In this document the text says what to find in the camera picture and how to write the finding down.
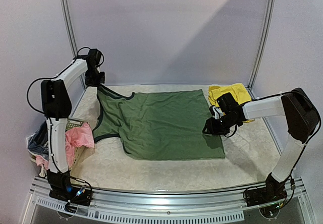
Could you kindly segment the olive green garment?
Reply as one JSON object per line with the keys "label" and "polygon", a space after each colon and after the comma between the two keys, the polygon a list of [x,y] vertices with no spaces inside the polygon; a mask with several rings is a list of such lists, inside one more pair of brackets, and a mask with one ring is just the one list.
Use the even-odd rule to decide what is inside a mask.
{"label": "olive green garment", "polygon": [[136,160],[225,158],[221,137],[202,132],[211,113],[201,89],[123,96],[101,85],[96,97],[96,143],[119,138],[124,152]]}

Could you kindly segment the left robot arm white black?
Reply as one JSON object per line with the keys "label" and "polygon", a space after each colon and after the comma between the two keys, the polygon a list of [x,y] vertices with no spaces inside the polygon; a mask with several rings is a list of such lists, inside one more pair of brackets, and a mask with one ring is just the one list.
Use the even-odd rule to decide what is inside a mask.
{"label": "left robot arm white black", "polygon": [[104,62],[102,52],[88,48],[88,53],[75,56],[70,64],[52,78],[41,82],[41,102],[48,129],[49,179],[69,178],[69,166],[65,149],[65,130],[72,112],[69,87],[85,75],[87,87],[98,87],[105,81],[105,73],[99,68]]}

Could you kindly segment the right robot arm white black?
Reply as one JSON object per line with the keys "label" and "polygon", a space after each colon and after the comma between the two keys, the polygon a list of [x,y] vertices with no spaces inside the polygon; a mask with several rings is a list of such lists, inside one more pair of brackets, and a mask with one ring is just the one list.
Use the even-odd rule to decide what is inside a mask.
{"label": "right robot arm white black", "polygon": [[261,198],[273,201],[281,192],[277,183],[284,183],[297,165],[305,147],[321,126],[320,115],[302,88],[270,95],[239,104],[231,93],[217,99],[211,106],[212,117],[206,120],[202,132],[229,137],[230,128],[238,128],[248,120],[284,116],[288,126],[286,146],[276,166],[267,177],[273,181],[261,191]]}

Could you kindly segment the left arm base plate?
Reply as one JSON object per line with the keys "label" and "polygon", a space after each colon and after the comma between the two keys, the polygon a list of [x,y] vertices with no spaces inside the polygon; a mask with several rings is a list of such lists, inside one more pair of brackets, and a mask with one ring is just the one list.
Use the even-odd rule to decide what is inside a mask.
{"label": "left arm base plate", "polygon": [[59,187],[51,186],[49,193],[51,198],[83,206],[90,206],[92,195],[93,189],[88,182],[82,186],[73,186],[69,182],[63,183]]}

